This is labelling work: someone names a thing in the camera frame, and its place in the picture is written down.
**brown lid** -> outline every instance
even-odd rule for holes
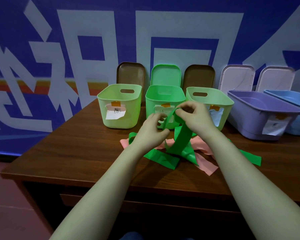
[[[117,84],[136,84],[142,87],[141,98],[145,86],[146,69],[140,63],[122,62],[117,68]]]
[[[186,94],[188,87],[212,88],[216,72],[209,65],[190,65],[184,72],[182,90]]]

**blue bin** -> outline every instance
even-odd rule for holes
[[[264,90],[265,93],[280,98],[300,108],[300,92],[288,90]],[[286,129],[286,133],[300,136],[300,115]]]

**right hand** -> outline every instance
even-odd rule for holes
[[[203,103],[187,101],[177,106],[176,115],[181,117],[192,132],[202,139],[219,132]]]

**hand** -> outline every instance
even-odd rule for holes
[[[187,101],[179,104],[177,108],[181,109],[176,110],[176,115],[181,117],[189,129],[203,140],[216,133],[216,131],[219,131],[214,125],[205,104],[196,101]]]
[[[131,145],[135,145],[144,154],[159,146],[170,133],[168,129],[164,129],[161,132],[157,129],[157,125],[160,125],[159,120],[163,121],[166,117],[167,115],[164,113],[152,113],[149,115]]]

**green ribbon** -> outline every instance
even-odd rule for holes
[[[170,121],[170,118],[174,116],[174,120],[182,124],[180,130],[174,131],[174,144],[171,147],[168,147],[167,143],[166,145],[166,152],[171,154],[176,154],[179,156],[184,157],[188,161],[192,162],[193,164],[198,166],[195,151],[193,150],[190,139],[192,137],[192,131],[188,128],[188,126],[185,124],[184,120],[180,118],[178,115],[176,115],[176,110],[179,108],[175,108],[171,111],[171,113],[168,115],[168,117],[164,120],[162,129],[164,130],[167,124],[167,121]]]
[[[174,134],[176,134],[176,133],[179,134],[180,130],[181,130],[181,127],[182,126],[177,126],[176,128],[174,128]],[[194,137],[196,135],[197,135],[196,133],[192,132],[192,136],[191,137]]]
[[[257,155],[254,155],[252,153],[249,153],[249,152],[245,152],[243,150],[240,150],[239,151],[252,163],[252,164],[255,164],[257,166],[261,166],[261,157],[260,156],[257,156]]]
[[[129,145],[132,143],[136,135],[136,132],[131,132],[129,134]],[[145,154],[144,157],[173,170],[175,170],[180,160],[177,157],[173,157],[156,149],[152,149],[150,152]]]

